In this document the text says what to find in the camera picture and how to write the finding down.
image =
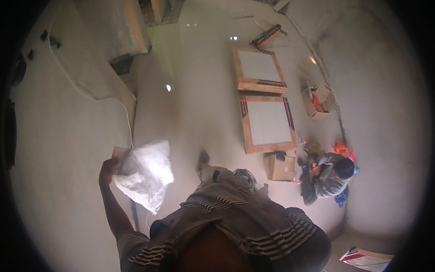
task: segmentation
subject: man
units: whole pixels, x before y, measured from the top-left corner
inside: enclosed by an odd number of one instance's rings
[[[201,180],[181,208],[135,232],[110,191],[116,158],[103,163],[100,187],[121,271],[321,271],[331,256],[327,235],[299,208],[284,208],[203,152]]]
[[[311,169],[299,162],[302,167],[301,195],[305,205],[313,204],[318,198],[339,195],[351,180],[355,165],[340,154],[327,153],[318,156],[311,163]]]

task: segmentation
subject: plastic bottle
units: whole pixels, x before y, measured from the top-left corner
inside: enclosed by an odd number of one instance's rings
[[[354,176],[356,176],[358,173],[359,173],[359,167],[357,166],[357,167],[355,167],[355,170],[354,170]]]
[[[298,139],[298,144],[300,144],[300,145],[306,145],[307,144],[307,140],[304,139],[304,138],[299,138]]]
[[[293,178],[293,183],[299,185],[302,184],[302,181],[300,179]]]

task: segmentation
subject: gray shirt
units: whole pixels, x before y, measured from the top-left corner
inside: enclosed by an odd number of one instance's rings
[[[318,198],[327,198],[330,196],[339,195],[346,189],[348,179],[339,179],[334,174],[333,164],[344,159],[340,154],[327,153],[317,158],[317,164],[322,165],[322,170],[318,180],[315,180],[314,188]]]
[[[173,271],[168,267],[174,267],[176,257],[211,224],[250,260],[257,258],[253,267],[266,258],[270,268],[264,271],[321,271],[331,255],[328,237],[301,209],[268,214],[248,183],[230,171],[215,171],[180,209],[154,221],[150,238],[140,232],[117,237],[121,271]]]

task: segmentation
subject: white plastic bag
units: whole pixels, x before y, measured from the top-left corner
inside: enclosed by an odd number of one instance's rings
[[[121,168],[127,175],[114,175],[116,186],[136,203],[156,214],[168,184],[174,182],[167,140],[135,148]]]

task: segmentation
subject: hair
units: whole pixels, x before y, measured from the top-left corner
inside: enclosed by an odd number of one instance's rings
[[[350,178],[355,169],[355,164],[348,158],[342,159],[336,163],[334,163],[334,171],[335,174],[341,179]]]

